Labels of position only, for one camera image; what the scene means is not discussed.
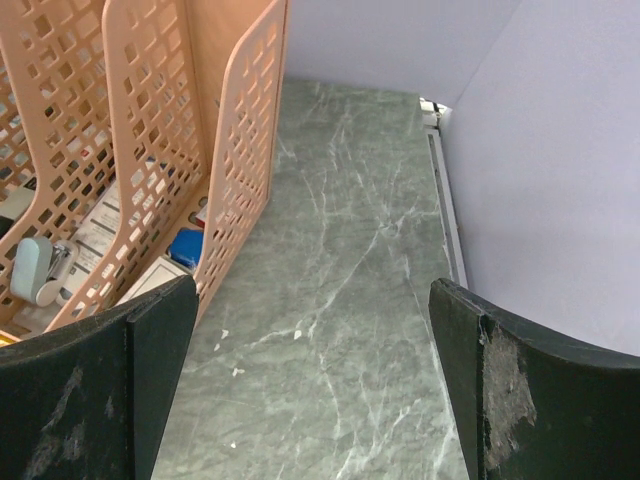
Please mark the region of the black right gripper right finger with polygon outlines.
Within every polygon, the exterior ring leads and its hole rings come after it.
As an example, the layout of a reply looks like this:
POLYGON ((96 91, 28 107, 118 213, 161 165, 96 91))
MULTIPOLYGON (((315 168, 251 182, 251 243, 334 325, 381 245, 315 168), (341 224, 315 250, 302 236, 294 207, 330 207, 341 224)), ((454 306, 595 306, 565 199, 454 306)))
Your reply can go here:
POLYGON ((638 478, 638 357, 444 278, 432 283, 428 307, 470 478, 638 478))

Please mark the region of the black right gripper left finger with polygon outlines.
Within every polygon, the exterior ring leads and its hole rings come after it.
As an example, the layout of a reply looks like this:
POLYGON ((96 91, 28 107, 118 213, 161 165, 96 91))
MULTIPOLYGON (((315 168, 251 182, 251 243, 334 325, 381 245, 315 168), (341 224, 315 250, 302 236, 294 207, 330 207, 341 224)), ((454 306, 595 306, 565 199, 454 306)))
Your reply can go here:
POLYGON ((2 478, 150 478, 198 303, 180 276, 2 348, 2 478))

